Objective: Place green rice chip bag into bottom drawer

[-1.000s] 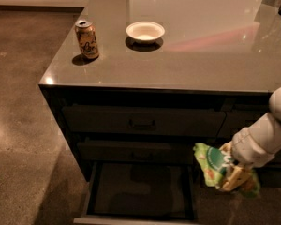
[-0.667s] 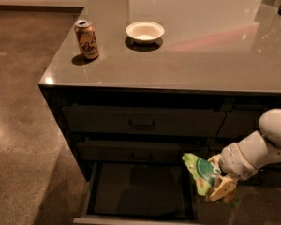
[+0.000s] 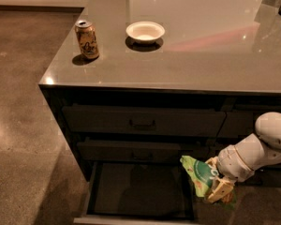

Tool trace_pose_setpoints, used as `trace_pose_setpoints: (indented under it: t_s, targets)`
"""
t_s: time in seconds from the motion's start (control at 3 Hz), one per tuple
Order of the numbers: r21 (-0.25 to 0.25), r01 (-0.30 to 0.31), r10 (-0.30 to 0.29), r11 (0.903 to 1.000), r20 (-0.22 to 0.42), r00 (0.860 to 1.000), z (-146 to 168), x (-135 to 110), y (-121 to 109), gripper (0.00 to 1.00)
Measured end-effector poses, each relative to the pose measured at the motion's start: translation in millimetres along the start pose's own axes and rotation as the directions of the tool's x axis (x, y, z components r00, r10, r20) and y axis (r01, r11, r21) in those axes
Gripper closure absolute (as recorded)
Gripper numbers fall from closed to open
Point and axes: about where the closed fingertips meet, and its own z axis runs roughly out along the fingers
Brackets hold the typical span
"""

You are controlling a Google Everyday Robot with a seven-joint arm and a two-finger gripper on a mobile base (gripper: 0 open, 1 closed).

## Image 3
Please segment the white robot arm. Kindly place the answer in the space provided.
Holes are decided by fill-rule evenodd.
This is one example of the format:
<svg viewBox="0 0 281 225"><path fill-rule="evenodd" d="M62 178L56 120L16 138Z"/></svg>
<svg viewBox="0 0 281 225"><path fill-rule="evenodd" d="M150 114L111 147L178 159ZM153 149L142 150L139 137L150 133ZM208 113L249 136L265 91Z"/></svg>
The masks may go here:
<svg viewBox="0 0 281 225"><path fill-rule="evenodd" d="M261 167L281 163L281 113L267 112L255 123L255 132L222 149L206 163L217 168L212 188L205 195L208 203L229 201L236 182L244 182Z"/></svg>

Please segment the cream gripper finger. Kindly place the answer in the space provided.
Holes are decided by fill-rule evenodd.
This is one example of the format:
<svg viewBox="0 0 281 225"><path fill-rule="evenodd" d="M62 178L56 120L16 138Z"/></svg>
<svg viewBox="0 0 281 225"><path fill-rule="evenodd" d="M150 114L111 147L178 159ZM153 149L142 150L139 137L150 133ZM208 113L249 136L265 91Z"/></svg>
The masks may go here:
<svg viewBox="0 0 281 225"><path fill-rule="evenodd" d="M216 178L213 181L212 187L206 199L209 203L230 203L233 198L234 184L228 179Z"/></svg>

